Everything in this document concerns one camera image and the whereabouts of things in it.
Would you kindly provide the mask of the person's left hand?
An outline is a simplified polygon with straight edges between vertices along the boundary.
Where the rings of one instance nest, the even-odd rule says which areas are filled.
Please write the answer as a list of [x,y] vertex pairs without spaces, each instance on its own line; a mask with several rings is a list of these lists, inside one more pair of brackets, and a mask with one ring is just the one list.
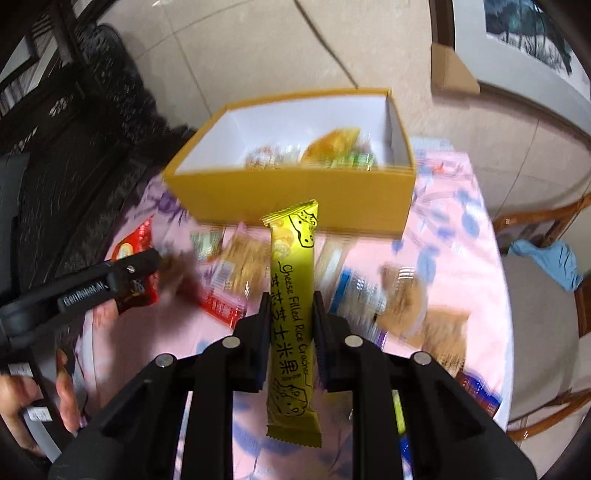
[[108,300],[1,361],[1,420],[35,459],[53,462],[109,402],[118,317]]

